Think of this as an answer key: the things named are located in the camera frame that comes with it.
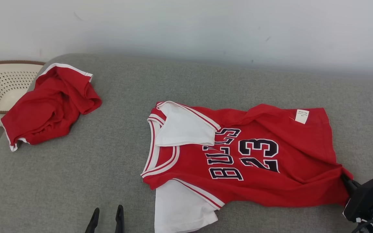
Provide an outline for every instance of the white plastic basket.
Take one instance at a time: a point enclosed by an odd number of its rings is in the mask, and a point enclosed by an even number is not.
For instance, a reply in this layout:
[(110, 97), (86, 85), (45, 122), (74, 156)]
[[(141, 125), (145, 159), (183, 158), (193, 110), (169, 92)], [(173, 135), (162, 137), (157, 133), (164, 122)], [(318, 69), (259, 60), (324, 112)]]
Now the white plastic basket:
[(27, 92), (44, 64), (38, 61), (0, 61), (0, 126), (1, 118)]

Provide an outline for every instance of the white shirt sleeve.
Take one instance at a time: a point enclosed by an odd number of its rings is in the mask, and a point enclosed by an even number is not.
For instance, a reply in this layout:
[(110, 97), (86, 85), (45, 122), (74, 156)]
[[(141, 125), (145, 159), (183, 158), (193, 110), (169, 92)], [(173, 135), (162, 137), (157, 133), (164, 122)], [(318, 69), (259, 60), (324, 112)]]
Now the white shirt sleeve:
[(216, 209), (175, 180), (156, 189), (155, 233), (186, 233), (218, 220)]
[(156, 136), (155, 145), (214, 145), (216, 130), (197, 115), (172, 102), (160, 106), (160, 110), (166, 115), (166, 121)]

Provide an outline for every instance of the red and white clothing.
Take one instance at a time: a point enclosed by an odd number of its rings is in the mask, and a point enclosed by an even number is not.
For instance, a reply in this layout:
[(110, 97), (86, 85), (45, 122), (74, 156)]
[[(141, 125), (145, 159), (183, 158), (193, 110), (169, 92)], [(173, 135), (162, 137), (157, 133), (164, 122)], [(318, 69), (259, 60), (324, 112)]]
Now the red and white clothing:
[(234, 200), (285, 207), (344, 203), (340, 176), (352, 175), (336, 162), (326, 112), (307, 109), (301, 123), (296, 111), (158, 102), (148, 118), (152, 142), (141, 174), (157, 189), (155, 231), (197, 230)]
[(102, 101), (90, 81), (92, 74), (71, 65), (54, 63), (1, 118), (9, 147), (17, 150), (17, 141), (35, 145), (65, 136), (80, 114), (97, 109)]

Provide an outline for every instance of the bulls jersey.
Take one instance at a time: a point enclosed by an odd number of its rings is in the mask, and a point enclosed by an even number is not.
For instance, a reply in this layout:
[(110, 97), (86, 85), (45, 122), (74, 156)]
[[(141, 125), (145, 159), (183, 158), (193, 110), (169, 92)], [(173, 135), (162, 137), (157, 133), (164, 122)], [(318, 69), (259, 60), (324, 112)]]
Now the bulls jersey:
[[(158, 102), (148, 118), (152, 142), (141, 174), (157, 188), (155, 230), (196, 230), (234, 200), (285, 207), (345, 202), (340, 176), (352, 175), (336, 162), (326, 112), (306, 109), (307, 119), (296, 121), (296, 111)], [(177, 219), (182, 211), (190, 216)]]

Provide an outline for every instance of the white label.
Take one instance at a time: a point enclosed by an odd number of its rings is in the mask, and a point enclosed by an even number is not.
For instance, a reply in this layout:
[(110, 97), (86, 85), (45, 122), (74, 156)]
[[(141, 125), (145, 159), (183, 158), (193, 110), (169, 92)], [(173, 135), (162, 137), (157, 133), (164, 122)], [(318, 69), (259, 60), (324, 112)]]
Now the white label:
[(297, 109), (295, 121), (305, 124), (309, 117), (309, 111)]

